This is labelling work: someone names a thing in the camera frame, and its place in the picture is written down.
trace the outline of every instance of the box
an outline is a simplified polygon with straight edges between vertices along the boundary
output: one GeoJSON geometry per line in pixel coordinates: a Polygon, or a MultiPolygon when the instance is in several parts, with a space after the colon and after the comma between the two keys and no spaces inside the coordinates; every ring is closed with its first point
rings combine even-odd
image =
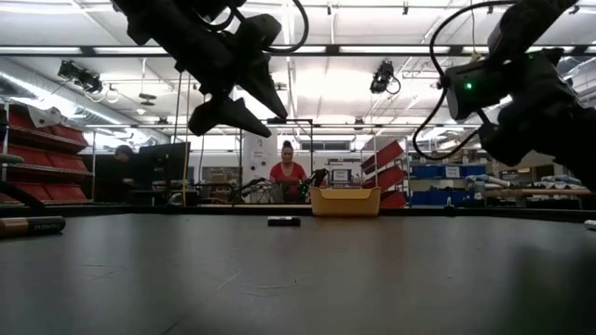
{"type": "Polygon", "coordinates": [[[319,217],[375,217],[379,215],[381,188],[333,190],[310,188],[313,215],[319,217]]]}

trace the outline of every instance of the computer monitor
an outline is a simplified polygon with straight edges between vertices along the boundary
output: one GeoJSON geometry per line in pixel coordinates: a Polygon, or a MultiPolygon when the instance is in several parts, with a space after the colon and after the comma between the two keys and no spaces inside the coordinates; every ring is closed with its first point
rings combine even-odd
{"type": "Polygon", "coordinates": [[[135,181],[182,181],[189,153],[190,142],[142,147],[137,155],[135,181]]]}

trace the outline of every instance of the woman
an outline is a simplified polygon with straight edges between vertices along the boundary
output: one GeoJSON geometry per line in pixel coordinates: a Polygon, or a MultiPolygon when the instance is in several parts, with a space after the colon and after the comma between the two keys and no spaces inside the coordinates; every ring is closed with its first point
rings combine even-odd
{"type": "Polygon", "coordinates": [[[300,182],[306,180],[305,170],[300,164],[293,162],[294,149],[291,147],[289,141],[283,142],[281,148],[281,162],[271,167],[271,173],[269,173],[269,180],[271,182],[280,183],[284,186],[290,186],[287,193],[288,201],[300,200],[300,193],[298,192],[298,186],[300,182]]]}

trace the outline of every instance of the blue storage bin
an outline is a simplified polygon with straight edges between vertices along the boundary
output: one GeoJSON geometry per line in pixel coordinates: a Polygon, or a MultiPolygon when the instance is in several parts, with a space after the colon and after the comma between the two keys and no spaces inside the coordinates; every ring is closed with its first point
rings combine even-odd
{"type": "Polygon", "coordinates": [[[462,177],[479,176],[486,174],[486,166],[466,166],[462,167],[462,177]]]}
{"type": "Polygon", "coordinates": [[[428,192],[414,191],[412,199],[410,200],[411,205],[428,205],[428,192]]]}
{"type": "Polygon", "coordinates": [[[447,199],[451,192],[447,191],[428,191],[428,204],[433,206],[446,206],[447,199]]]}
{"type": "Polygon", "coordinates": [[[473,198],[474,197],[474,193],[473,192],[468,192],[468,191],[452,191],[451,192],[451,201],[452,201],[452,203],[462,202],[468,196],[471,196],[473,198]]]}
{"type": "Polygon", "coordinates": [[[418,179],[434,179],[440,177],[440,168],[438,166],[413,167],[412,175],[418,179]]]}

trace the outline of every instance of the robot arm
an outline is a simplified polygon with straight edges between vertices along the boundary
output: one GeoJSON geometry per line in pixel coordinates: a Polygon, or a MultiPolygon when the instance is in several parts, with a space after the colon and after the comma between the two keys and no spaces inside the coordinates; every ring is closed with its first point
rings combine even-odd
{"type": "Polygon", "coordinates": [[[498,161],[513,167],[532,150],[553,155],[555,162],[571,169],[584,185],[596,191],[592,172],[596,156],[589,154],[596,111],[581,106],[576,92],[559,77],[556,66],[562,49],[525,53],[577,1],[500,2],[504,3],[514,5],[491,34],[488,57],[449,68],[441,78],[451,116],[465,120],[472,113],[478,114],[483,123],[478,131],[482,148],[498,161]],[[482,108],[499,103],[507,95],[512,102],[502,108],[498,124],[491,123],[482,108]]]}
{"type": "Polygon", "coordinates": [[[274,42],[281,25],[268,14],[244,18],[237,8],[245,1],[113,0],[116,9],[127,16],[128,34],[135,43],[144,45],[153,38],[177,61],[176,70],[190,73],[201,83],[201,93],[211,94],[211,100],[198,106],[189,122],[198,136],[217,124],[271,135],[242,99],[228,97],[236,84],[278,117],[288,115],[269,74],[270,56],[262,51],[274,42]],[[224,24],[206,22],[226,7],[232,14],[224,24]],[[233,16],[241,21],[236,33],[223,31],[233,16]]]}

